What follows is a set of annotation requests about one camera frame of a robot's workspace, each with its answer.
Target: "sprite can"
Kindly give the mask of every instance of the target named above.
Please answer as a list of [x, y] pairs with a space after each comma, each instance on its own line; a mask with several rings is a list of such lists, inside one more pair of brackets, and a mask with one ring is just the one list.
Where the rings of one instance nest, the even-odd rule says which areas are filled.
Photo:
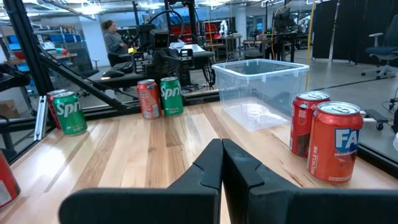
[[160, 92], [166, 116], [179, 116], [184, 112], [181, 85], [177, 77], [162, 78]]
[[85, 115], [74, 92], [55, 95], [53, 105], [64, 134], [76, 135], [87, 130]]

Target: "pull tab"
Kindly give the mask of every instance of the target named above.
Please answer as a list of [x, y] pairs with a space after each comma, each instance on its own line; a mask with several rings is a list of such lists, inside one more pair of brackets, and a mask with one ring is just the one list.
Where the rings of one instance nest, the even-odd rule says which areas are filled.
[[342, 108], [340, 106], [332, 106], [332, 109], [335, 110], [335, 111], [342, 112], [342, 113], [349, 113], [349, 109]]
[[322, 99], [322, 96], [319, 94], [309, 93], [308, 96], [315, 99]]

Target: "woman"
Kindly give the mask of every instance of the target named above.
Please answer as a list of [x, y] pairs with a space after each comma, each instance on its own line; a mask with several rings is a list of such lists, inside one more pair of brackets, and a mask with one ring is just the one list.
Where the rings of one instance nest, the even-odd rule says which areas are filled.
[[109, 20], [102, 23], [102, 29], [105, 31], [104, 39], [108, 50], [108, 59], [111, 66], [118, 63], [127, 62], [128, 60], [119, 57], [128, 52], [127, 44], [122, 40], [122, 36], [116, 32], [118, 29], [115, 22]]

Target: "wooden table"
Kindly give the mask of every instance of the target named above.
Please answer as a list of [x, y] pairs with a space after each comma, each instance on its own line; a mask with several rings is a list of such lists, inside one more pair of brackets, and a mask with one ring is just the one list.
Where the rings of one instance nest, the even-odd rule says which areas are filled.
[[[61, 201], [87, 187], [167, 187], [213, 138], [232, 139], [300, 187], [398, 188], [397, 179], [360, 158], [347, 184], [319, 181], [305, 159], [289, 151], [289, 135], [289, 125], [246, 131], [219, 102], [185, 107], [175, 118], [149, 121], [133, 114], [90, 121], [78, 136], [54, 130], [11, 166], [22, 192], [0, 210], [0, 223], [57, 223]], [[224, 195], [221, 223], [229, 223]]]
[[[73, 58], [76, 56], [77, 56], [77, 54], [54, 55], [55, 59]], [[26, 63], [26, 60], [25, 59], [6, 60], [4, 63], [6, 63], [8, 65], [19, 65], [22, 63]]]

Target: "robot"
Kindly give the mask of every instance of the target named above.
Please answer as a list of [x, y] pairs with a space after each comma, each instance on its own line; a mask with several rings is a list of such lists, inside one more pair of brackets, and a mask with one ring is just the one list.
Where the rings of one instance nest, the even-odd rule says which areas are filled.
[[218, 33], [220, 34], [220, 37], [226, 37], [228, 35], [228, 25], [225, 20], [221, 22], [220, 31]]

